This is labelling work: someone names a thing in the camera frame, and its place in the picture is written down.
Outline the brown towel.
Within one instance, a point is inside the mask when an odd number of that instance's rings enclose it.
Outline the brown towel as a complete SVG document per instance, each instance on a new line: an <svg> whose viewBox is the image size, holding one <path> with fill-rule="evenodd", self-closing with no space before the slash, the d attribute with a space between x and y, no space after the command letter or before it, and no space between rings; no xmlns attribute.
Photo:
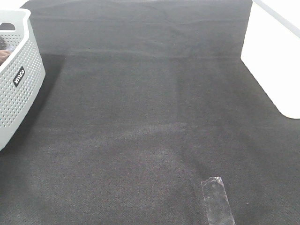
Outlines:
<svg viewBox="0 0 300 225"><path fill-rule="evenodd" d="M11 55L11 52L8 50L0 50L0 65Z"/></svg>

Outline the black table cloth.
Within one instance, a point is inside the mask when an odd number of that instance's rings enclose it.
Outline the black table cloth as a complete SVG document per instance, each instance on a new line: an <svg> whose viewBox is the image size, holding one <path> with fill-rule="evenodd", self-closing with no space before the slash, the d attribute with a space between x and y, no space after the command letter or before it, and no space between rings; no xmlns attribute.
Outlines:
<svg viewBox="0 0 300 225"><path fill-rule="evenodd" d="M249 0L32 0L46 77L0 153L3 225L300 222L300 122L240 60Z"/></svg>

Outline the clear tape strip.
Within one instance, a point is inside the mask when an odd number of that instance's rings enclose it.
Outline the clear tape strip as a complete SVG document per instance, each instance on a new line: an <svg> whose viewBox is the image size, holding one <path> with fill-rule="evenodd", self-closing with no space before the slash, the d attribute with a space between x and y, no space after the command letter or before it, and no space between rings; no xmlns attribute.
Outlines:
<svg viewBox="0 0 300 225"><path fill-rule="evenodd" d="M209 225L235 225L221 177L209 177L201 182Z"/></svg>

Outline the white perforated laundry basket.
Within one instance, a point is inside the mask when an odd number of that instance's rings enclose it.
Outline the white perforated laundry basket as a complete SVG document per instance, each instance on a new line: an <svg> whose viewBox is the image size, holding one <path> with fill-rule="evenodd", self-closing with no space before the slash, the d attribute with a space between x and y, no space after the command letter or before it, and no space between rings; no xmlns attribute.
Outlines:
<svg viewBox="0 0 300 225"><path fill-rule="evenodd" d="M0 22L13 30L1 30L1 46L14 50L0 66L0 147L10 141L30 110L45 78L45 68L27 9L3 9Z"/></svg>

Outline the white plastic storage bin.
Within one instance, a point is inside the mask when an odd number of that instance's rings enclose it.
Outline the white plastic storage bin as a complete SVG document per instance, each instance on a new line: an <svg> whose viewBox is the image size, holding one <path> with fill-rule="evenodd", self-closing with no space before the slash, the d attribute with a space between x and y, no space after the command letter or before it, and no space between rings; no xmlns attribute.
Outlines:
<svg viewBox="0 0 300 225"><path fill-rule="evenodd" d="M300 117L300 2L254 0L241 60L278 111Z"/></svg>

